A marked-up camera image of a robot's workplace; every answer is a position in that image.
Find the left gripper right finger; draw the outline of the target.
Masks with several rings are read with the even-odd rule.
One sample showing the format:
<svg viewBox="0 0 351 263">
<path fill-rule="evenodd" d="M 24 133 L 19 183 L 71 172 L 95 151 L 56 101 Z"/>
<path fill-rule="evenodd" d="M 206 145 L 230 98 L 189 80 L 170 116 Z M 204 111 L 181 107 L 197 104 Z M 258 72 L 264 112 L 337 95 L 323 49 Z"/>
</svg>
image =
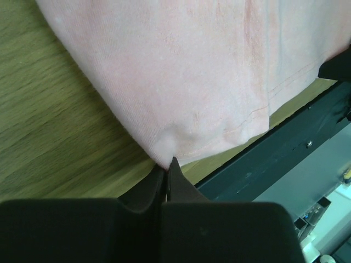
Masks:
<svg viewBox="0 0 351 263">
<path fill-rule="evenodd" d="M 213 202 L 174 158 L 161 206 L 161 262 L 304 262 L 292 219 L 267 202 Z"/>
</svg>

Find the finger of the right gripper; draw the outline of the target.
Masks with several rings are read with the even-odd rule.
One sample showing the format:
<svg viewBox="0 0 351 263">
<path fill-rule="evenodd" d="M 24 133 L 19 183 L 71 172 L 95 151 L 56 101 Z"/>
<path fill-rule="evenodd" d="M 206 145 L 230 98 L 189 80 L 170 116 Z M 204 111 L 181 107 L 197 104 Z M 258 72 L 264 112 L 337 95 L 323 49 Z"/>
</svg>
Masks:
<svg viewBox="0 0 351 263">
<path fill-rule="evenodd" d="M 318 77 L 334 81 L 350 82 L 351 78 L 351 49 L 336 55 L 323 63 L 318 72 Z"/>
</svg>

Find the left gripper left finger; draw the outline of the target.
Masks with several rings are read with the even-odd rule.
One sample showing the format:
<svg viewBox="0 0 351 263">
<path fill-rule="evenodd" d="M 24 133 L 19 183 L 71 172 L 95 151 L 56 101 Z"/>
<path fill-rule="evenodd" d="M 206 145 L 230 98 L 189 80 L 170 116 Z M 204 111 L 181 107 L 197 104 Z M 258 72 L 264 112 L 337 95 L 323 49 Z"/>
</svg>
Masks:
<svg viewBox="0 0 351 263">
<path fill-rule="evenodd" d="M 1 262 L 157 262 L 165 171 L 119 198 L 1 203 Z"/>
</svg>

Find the salmon pink t-shirt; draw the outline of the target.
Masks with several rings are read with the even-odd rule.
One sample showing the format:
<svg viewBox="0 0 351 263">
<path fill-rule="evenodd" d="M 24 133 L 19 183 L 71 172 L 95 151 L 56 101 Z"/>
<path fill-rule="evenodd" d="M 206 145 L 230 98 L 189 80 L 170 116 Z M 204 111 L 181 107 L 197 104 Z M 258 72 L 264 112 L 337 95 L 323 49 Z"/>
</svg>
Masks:
<svg viewBox="0 0 351 263">
<path fill-rule="evenodd" d="M 243 145 L 350 45 L 350 1 L 38 1 L 160 166 Z"/>
</svg>

